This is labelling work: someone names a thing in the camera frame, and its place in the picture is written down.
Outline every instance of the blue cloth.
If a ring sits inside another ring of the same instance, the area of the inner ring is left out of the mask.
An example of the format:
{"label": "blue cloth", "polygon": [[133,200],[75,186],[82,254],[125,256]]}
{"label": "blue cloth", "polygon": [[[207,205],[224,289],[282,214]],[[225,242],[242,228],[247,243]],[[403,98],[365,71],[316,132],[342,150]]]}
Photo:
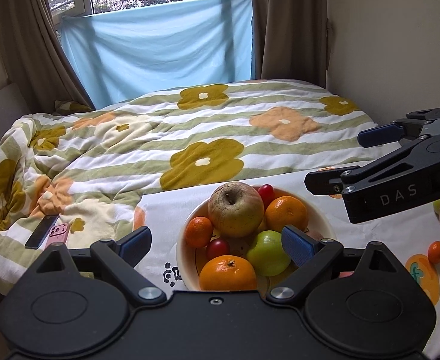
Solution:
{"label": "blue cloth", "polygon": [[187,0],[66,17],[61,44],[97,109],[175,87],[249,80],[252,0]]}

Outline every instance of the bed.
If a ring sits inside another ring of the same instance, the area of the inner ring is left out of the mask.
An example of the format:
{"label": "bed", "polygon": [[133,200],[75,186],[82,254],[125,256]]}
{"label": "bed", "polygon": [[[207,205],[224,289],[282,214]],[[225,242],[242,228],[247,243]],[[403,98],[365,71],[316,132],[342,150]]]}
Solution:
{"label": "bed", "polygon": [[67,246],[119,239],[142,225],[143,195],[377,159],[375,126],[351,100],[296,80],[175,88],[89,111],[21,117],[0,141],[0,293],[41,253],[25,243],[44,215]]}

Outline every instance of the white bowl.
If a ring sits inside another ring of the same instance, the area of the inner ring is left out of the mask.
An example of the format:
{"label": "white bowl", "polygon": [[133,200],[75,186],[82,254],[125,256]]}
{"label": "white bowl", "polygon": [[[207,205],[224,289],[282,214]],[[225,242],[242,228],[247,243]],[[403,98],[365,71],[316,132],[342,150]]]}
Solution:
{"label": "white bowl", "polygon": [[[260,185],[253,185],[253,187],[257,190],[260,188]],[[327,220],[327,218],[322,214],[322,212],[312,203],[307,200],[301,198],[294,193],[282,190],[280,188],[275,188],[275,198],[279,198],[281,196],[292,196],[298,200],[301,200],[303,204],[307,207],[308,210],[308,230],[318,231],[325,238],[336,239],[335,233],[332,230],[332,227]],[[199,274],[205,263],[207,262],[205,256],[205,248],[195,249],[194,247],[190,247],[187,245],[185,241],[185,230],[193,218],[197,216],[205,216],[208,217],[208,201],[205,200],[201,204],[195,208],[192,213],[188,216],[187,220],[183,224],[183,227],[180,230],[180,234],[178,235],[177,240],[177,264],[178,270],[180,271],[181,278],[183,283],[189,290],[192,291],[200,291],[199,285]],[[245,257],[246,252],[249,249],[249,242],[253,240],[256,234],[249,235],[244,238],[225,238],[230,244],[230,254],[238,255],[241,257]],[[217,230],[213,232],[213,236],[219,236]],[[287,276],[289,276],[294,270],[296,266],[291,263],[290,266],[281,274],[273,277],[264,277],[257,276],[258,281],[258,290],[260,293],[264,294],[266,291],[281,282]]]}

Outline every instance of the pink phone case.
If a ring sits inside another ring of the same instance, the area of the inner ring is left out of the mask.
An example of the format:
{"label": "pink phone case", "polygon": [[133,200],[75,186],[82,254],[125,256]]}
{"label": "pink phone case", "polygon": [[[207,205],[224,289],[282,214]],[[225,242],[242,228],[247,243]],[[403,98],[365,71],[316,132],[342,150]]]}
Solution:
{"label": "pink phone case", "polygon": [[48,240],[46,240],[46,248],[48,245],[52,244],[53,242],[62,242],[65,243],[68,238],[68,225],[66,223],[62,223],[58,226],[53,226],[50,230],[50,233],[48,234]]}

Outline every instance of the smartphone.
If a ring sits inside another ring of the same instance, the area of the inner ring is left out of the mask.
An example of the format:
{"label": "smartphone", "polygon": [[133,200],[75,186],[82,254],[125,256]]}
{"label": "smartphone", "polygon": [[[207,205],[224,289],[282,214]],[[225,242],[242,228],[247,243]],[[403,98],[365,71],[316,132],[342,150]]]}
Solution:
{"label": "smartphone", "polygon": [[62,223],[58,226],[53,226],[48,234],[48,240],[46,241],[46,248],[52,244],[53,242],[61,242],[66,243],[68,238],[68,225],[66,223]]}
{"label": "smartphone", "polygon": [[58,215],[45,215],[40,224],[26,241],[26,249],[38,249],[58,219]]}

